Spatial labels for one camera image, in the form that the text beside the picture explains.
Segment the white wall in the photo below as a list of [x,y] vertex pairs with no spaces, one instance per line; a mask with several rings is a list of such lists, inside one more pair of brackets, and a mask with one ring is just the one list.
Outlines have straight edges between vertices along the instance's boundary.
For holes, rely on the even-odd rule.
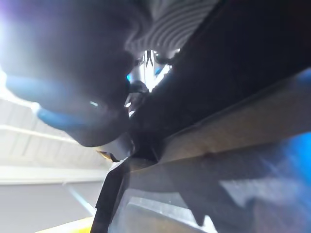
[[33,233],[92,216],[69,188],[95,207],[102,182],[0,186],[0,231]]

